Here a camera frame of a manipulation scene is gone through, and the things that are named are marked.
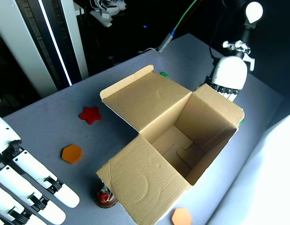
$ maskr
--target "green object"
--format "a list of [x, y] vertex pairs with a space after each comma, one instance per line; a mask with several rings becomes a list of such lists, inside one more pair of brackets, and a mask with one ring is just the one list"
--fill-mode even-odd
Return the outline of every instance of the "green object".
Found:
[[191, 9], [191, 7], [196, 3], [197, 0], [193, 1], [192, 4], [187, 8], [187, 10], [184, 12], [184, 14], [182, 15], [182, 17], [180, 18], [180, 20], [178, 21], [176, 27], [174, 28], [174, 30], [177, 29], [177, 27], [179, 26], [179, 24], [181, 23], [181, 21], [183, 20], [183, 18], [185, 17], [185, 15], [187, 14], [187, 12]]
[[169, 75], [166, 72], [160, 72], [161, 75], [163, 75], [164, 77], [169, 77]]

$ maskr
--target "dark background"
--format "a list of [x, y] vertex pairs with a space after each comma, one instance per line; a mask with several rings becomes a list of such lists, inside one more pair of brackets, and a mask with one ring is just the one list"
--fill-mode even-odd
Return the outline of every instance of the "dark background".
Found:
[[[74, 1], [85, 10], [85, 14], [77, 16], [77, 19], [90, 75], [124, 62], [138, 55], [138, 51], [159, 46], [192, 3], [192, 0], [126, 0], [127, 9], [114, 16], [112, 26], [106, 28], [89, 14], [93, 10], [89, 0]], [[233, 1], [224, 0], [227, 5]], [[259, 2], [264, 8], [264, 16], [250, 39], [250, 56], [256, 59], [252, 74], [285, 97], [272, 125], [290, 114], [290, 1], [287, 4], [274, 0]], [[225, 55], [221, 43], [235, 40], [234, 35], [239, 28], [238, 16], [239, 12], [231, 15], [221, 0], [198, 0], [177, 29], [174, 38], [191, 33], [209, 44], [217, 22], [222, 17], [212, 47]], [[14, 68], [13, 71], [2, 71], [0, 65], [3, 74], [0, 79], [17, 74], [17, 80], [8, 78], [9, 86], [14, 87], [11, 90], [20, 89], [18, 91], [23, 92], [20, 88], [22, 85], [26, 85], [28, 90], [21, 94], [22, 102], [14, 110], [38, 100], [34, 90], [28, 88], [30, 85], [17, 63], [8, 56], [9, 51], [2, 41], [0, 46], [0, 52], [5, 54], [5, 59]], [[5, 85], [0, 84], [0, 89], [5, 90]]]

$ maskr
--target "cardboard flap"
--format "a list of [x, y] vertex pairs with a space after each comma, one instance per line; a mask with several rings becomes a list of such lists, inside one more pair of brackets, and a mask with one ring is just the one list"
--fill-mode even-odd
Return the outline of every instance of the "cardboard flap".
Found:
[[206, 104], [216, 110], [236, 128], [245, 116], [244, 110], [217, 93], [209, 85], [204, 84], [193, 92]]
[[152, 72], [154, 69], [153, 65], [148, 65], [139, 71], [135, 72], [134, 74], [120, 80], [119, 82], [116, 82], [112, 86], [109, 86], [108, 88], [105, 88], [100, 92], [101, 99], [107, 98], [113, 93], [116, 93], [118, 90], [121, 90], [122, 88], [126, 87], [127, 85], [133, 83], [134, 81], [140, 79], [144, 75]]
[[124, 83], [117, 83], [117, 85], [121, 88], [102, 101], [139, 132], [180, 100], [185, 98], [184, 102], [186, 102], [192, 93], [155, 72], [149, 72], [125, 87], [123, 87]]
[[138, 225], [155, 224], [190, 187], [142, 135], [97, 174]]

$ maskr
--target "red object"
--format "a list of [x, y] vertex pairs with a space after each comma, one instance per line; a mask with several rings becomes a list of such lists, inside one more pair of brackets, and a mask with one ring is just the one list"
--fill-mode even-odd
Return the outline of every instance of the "red object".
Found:
[[100, 200], [102, 203], [107, 202], [107, 201], [109, 200], [109, 197], [110, 197], [110, 195], [107, 194], [107, 193], [100, 193], [100, 194], [98, 195], [98, 198], [99, 198], [99, 200]]
[[84, 112], [79, 115], [79, 118], [86, 120], [88, 124], [92, 125], [94, 121], [101, 120], [101, 115], [99, 114], [99, 108], [94, 107], [84, 107]]

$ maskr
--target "orange hexagonal object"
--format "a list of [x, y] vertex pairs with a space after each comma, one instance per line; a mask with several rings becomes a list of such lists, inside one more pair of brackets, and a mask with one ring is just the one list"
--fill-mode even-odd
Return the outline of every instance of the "orange hexagonal object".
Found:
[[75, 144], [71, 144], [63, 149], [61, 157], [68, 163], [77, 163], [82, 158], [82, 149]]
[[175, 209], [172, 215], [174, 225], [191, 225], [193, 218], [187, 209]]

